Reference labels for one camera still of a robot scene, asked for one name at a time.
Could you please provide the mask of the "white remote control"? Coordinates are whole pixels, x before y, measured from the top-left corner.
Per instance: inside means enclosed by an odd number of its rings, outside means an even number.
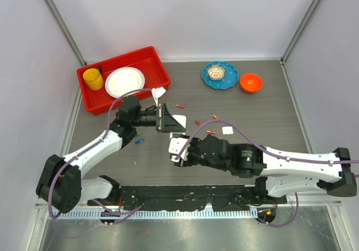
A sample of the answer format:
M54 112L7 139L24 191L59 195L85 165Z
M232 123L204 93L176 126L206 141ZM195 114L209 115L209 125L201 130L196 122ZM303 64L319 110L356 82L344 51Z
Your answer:
M187 118L185 115L173 115L173 118L183 127L186 128Z

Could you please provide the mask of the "white battery cover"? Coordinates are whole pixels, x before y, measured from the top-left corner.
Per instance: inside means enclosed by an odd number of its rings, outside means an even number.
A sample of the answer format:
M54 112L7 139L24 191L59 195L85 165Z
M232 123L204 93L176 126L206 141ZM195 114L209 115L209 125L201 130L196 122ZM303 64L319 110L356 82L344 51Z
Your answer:
M223 126L222 127L222 134L223 135L234 134L233 127L231 127L231 126Z

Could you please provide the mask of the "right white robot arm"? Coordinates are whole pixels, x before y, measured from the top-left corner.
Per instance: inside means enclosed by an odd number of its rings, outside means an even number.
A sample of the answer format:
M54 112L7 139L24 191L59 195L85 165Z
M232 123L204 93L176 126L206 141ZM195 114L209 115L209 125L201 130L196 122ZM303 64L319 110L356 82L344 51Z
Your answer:
M255 178L253 195L259 203L319 190L333 197L357 194L346 148L328 154L305 154L250 143L231 144L210 134L201 140L174 133L169 138L168 152L178 167L201 165L239 178Z

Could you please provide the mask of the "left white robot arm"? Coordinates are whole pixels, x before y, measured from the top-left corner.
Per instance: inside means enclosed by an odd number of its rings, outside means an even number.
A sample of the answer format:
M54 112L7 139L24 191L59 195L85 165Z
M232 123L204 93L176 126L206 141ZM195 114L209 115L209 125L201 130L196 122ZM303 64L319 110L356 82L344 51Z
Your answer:
M137 97L125 97L115 119L95 140L64 157L50 156L36 187L36 195L45 200L48 210L59 214L70 212L78 203L100 202L112 206L121 197L120 184L101 175L85 175L107 156L126 147L137 135L137 127L155 127L160 133L185 133L186 117L172 115L166 104L142 109Z

